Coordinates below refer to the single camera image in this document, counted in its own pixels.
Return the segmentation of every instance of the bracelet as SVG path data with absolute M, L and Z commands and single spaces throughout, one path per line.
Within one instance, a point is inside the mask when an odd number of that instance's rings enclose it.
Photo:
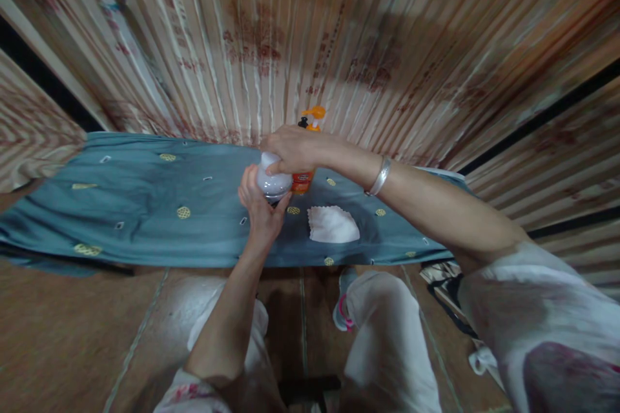
M 381 171 L 379 171 L 377 180 L 375 181 L 375 183 L 373 184 L 370 190 L 364 192 L 364 195 L 368 197 L 374 197 L 375 195 L 379 193 L 379 190 L 381 190 L 381 188 L 383 187 L 383 184 L 386 183 L 386 179 L 388 178 L 387 176 L 389 174 L 389 167 L 391 163 L 392 161 L 388 157 L 386 156 L 383 157 L 383 165 L 381 166 Z

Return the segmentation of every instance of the shoe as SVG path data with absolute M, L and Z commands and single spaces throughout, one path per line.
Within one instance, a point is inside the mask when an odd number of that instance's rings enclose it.
M 333 318 L 334 324 L 336 327 L 342 332 L 353 330 L 353 326 L 355 324 L 347 317 L 346 313 L 346 297 L 347 297 L 347 289 L 352 284 L 354 280 L 357 279 L 357 272 L 353 267 L 346 267 L 340 273 L 340 277 L 338 278 L 338 286 L 340 287 L 340 297 L 338 297 L 338 302 L 336 303 L 336 307 L 334 308 Z

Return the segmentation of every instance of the blue-green cloth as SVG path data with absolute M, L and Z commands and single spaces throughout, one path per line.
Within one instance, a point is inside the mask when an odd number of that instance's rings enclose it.
M 253 148 L 90 133 L 80 155 L 0 216 L 0 239 L 37 252 L 117 263 L 233 267 L 250 230 L 249 220 L 243 222 L 247 211 L 237 186 L 244 168 L 259 160 L 260 152 Z M 458 179 L 442 177 L 467 189 Z M 307 209 L 330 205 L 353 216 L 360 229 L 358 241 L 310 240 Z M 318 169 L 310 191 L 294 196 L 291 206 L 300 213 L 286 214 L 268 267 L 324 266 L 328 257 L 336 265 L 451 257 L 381 200 L 365 196 L 359 186 L 330 170 Z M 182 207 L 190 212 L 185 219 L 179 217 Z M 378 216 L 378 209 L 386 214 Z M 82 251 L 101 251 L 84 255 L 75 250 L 79 244 L 91 247 L 79 248 Z

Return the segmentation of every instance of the beige curtain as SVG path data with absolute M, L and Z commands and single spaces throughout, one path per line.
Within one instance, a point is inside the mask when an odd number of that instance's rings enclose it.
M 620 206 L 620 79 L 467 180 L 526 230 Z
M 321 104 L 448 169 L 617 51 L 617 0 L 11 1 L 113 128 L 256 145 Z
M 620 220 L 544 237 L 537 242 L 573 266 L 601 292 L 620 301 Z
M 0 193 L 53 176 L 81 150 L 85 136 L 0 50 Z

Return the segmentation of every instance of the white bottle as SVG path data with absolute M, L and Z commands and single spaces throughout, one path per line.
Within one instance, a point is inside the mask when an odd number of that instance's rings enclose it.
M 276 203 L 283 198 L 293 185 L 293 177 L 291 174 L 281 173 L 273 176 L 267 175 L 267 168 L 280 160 L 281 158 L 279 156 L 271 152 L 262 152 L 260 155 L 260 165 L 258 165 L 256 182 L 269 203 Z

